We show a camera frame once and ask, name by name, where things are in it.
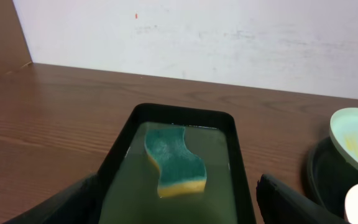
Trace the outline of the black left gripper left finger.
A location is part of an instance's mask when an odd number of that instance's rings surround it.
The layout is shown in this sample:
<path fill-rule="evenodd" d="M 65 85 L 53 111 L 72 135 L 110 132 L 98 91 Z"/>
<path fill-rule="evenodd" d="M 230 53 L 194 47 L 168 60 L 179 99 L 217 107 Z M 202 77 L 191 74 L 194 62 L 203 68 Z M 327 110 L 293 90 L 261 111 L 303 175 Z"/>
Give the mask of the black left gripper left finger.
<path fill-rule="evenodd" d="M 101 186 L 96 174 L 81 179 L 6 224 L 93 224 L 101 214 Z"/>

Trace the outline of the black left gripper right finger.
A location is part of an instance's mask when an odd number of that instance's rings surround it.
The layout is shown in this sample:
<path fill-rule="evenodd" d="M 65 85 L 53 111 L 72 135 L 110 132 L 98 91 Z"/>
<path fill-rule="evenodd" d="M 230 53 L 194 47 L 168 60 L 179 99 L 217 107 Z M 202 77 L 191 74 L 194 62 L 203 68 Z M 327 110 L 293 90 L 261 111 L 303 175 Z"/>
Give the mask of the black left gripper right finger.
<path fill-rule="evenodd" d="M 272 175 L 261 176 L 256 198 L 265 224 L 346 224 Z"/>

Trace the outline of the green and yellow sponge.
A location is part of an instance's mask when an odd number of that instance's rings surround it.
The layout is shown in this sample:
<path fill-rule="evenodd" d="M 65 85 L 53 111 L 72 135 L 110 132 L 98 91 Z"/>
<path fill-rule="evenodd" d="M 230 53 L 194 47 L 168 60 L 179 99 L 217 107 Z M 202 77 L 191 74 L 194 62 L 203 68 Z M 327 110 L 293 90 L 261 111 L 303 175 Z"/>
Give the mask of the green and yellow sponge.
<path fill-rule="evenodd" d="M 159 197 L 204 192 L 208 177 L 206 166 L 199 156 L 187 148 L 184 127 L 148 130 L 144 148 L 159 172 Z"/>

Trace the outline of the mint green plate with stain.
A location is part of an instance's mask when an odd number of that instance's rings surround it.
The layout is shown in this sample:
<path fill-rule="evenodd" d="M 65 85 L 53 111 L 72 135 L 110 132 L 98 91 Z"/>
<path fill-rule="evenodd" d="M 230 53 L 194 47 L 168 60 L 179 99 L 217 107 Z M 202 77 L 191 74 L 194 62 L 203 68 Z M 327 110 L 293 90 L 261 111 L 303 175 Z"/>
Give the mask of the mint green plate with stain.
<path fill-rule="evenodd" d="M 358 170 L 358 108 L 336 111 L 329 122 L 329 134 L 338 153 Z"/>

